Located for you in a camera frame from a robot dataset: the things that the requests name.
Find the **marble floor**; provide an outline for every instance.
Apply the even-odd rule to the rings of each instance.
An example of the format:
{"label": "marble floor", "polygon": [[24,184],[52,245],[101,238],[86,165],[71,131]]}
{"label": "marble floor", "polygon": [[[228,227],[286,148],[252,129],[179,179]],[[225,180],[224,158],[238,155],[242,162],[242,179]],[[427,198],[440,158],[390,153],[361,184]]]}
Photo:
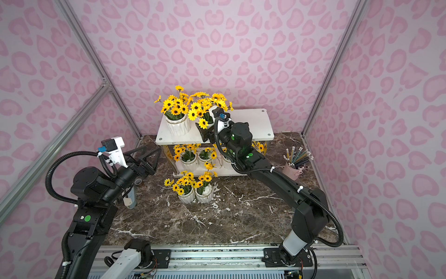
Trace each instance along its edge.
{"label": "marble floor", "polygon": [[[156,147],[154,136],[145,136],[149,149]],[[303,146],[298,133],[277,133],[268,145],[266,157],[283,168],[282,154],[291,146]],[[136,188],[137,206],[119,205],[104,245],[124,245],[132,237],[153,244],[280,243],[291,230],[291,208],[264,184],[247,176],[218,177],[214,201],[184,205],[164,180],[172,169],[161,155],[155,175]],[[298,182],[319,187],[309,166]],[[319,235],[335,241],[329,224]]]}

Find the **lower shelf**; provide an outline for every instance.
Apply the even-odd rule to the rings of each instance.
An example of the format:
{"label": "lower shelf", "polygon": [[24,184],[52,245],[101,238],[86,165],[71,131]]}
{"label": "lower shelf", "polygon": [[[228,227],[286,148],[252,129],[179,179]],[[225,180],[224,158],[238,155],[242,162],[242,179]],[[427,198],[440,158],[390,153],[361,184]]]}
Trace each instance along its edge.
{"label": "lower shelf", "polygon": [[[242,176],[243,174],[240,174],[238,172],[236,172],[232,166],[226,166],[226,164],[221,164],[220,162],[222,162],[223,159],[222,158],[217,158],[216,160],[213,160],[213,164],[215,164],[215,168],[212,169],[210,172],[215,171],[217,173],[218,176]],[[180,172],[178,175],[173,174],[174,177],[182,177],[183,175],[181,174],[182,171],[184,171],[184,166],[182,162],[175,162],[175,164],[177,165],[177,169]],[[204,167],[204,165],[200,162],[198,168],[196,170],[193,171],[193,173],[195,175],[203,175],[204,172],[207,171],[207,169]]]}

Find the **white shelf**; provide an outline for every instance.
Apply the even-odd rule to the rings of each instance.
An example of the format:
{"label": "white shelf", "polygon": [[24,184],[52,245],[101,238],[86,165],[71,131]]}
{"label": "white shelf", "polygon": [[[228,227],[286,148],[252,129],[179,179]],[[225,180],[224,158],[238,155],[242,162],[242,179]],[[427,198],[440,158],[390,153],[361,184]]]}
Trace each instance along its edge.
{"label": "white shelf", "polygon": [[[248,122],[249,131],[252,133],[252,140],[257,142],[272,141],[274,139],[273,128],[266,109],[254,108],[254,109],[235,109],[228,111],[231,114],[232,121],[236,122]],[[174,145],[174,144],[190,144],[190,143],[203,143],[200,132],[195,126],[195,122],[198,122],[198,118],[190,123],[190,131],[183,136],[171,135],[169,128],[167,127],[166,117],[163,116],[158,129],[158,135],[156,144],[158,145]]]}
{"label": "white shelf", "polygon": [[[242,176],[242,174],[236,172],[231,166],[229,166],[228,168],[225,167],[225,165],[220,166],[220,163],[218,162],[218,160],[213,160],[213,162],[215,164],[215,168],[210,170],[210,172],[216,172],[218,176]],[[175,173],[173,174],[174,177],[182,177],[183,175],[181,174],[182,171],[184,171],[184,167],[183,167],[183,163],[181,163],[180,161],[175,162],[175,165],[177,165],[177,169],[180,172],[178,175],[176,175]],[[202,162],[200,162],[200,165],[198,166],[198,168],[196,170],[193,171],[194,175],[199,176],[199,175],[203,175],[205,171],[208,171],[204,165],[202,164]]]}

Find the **pink cup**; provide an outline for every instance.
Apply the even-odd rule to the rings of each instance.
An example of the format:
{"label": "pink cup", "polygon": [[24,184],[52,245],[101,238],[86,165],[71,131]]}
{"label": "pink cup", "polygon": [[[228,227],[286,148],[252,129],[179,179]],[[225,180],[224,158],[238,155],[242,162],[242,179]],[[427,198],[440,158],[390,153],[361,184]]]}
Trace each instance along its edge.
{"label": "pink cup", "polygon": [[286,176],[288,176],[289,178],[291,178],[292,180],[296,180],[298,179],[299,175],[302,173],[302,170],[296,170],[293,169],[292,167],[290,167],[288,165],[288,163],[285,163],[285,167],[283,168],[282,171]]}

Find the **pink leopard print wallpaper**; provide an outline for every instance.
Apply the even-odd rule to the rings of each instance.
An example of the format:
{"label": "pink leopard print wallpaper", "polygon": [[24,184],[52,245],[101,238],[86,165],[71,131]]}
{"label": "pink leopard print wallpaper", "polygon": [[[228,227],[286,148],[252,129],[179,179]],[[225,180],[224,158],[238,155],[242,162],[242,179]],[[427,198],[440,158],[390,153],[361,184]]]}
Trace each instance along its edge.
{"label": "pink leopard print wallpaper", "polygon": [[0,201],[99,87],[52,0],[0,3]]}
{"label": "pink leopard print wallpaper", "polygon": [[144,134],[175,85],[301,131],[356,0],[72,0]]}
{"label": "pink leopard print wallpaper", "polygon": [[445,10],[373,0],[308,137],[375,279],[446,277]]}
{"label": "pink leopard print wallpaper", "polygon": [[[95,151],[101,140],[114,136],[124,139],[124,150],[136,146],[136,135],[114,100],[106,96],[60,156],[79,150]],[[86,166],[102,170],[99,160],[90,156],[73,157],[62,163],[53,177],[56,192],[75,198],[70,192],[73,177]],[[43,175],[0,228],[0,278],[54,278],[62,260],[61,239],[75,211],[72,204],[58,201],[46,192]]]}

